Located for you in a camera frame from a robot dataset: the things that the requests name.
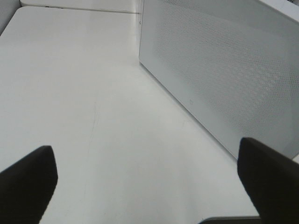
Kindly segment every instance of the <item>white table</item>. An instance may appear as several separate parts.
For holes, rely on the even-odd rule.
[[[23,6],[140,13],[141,0],[21,0]]]
[[[236,161],[139,64],[135,19],[16,12],[0,36],[0,170],[53,146],[59,179],[42,224],[256,215]]]

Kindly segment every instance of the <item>white surface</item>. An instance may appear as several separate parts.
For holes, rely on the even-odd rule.
[[[294,158],[298,36],[257,0],[145,0],[140,61],[236,158],[244,136]]]
[[[23,6],[139,13],[141,0],[21,0]]]
[[[135,20],[16,12],[0,36],[0,170],[53,146],[59,180],[42,224],[256,215],[236,161],[139,64]]]

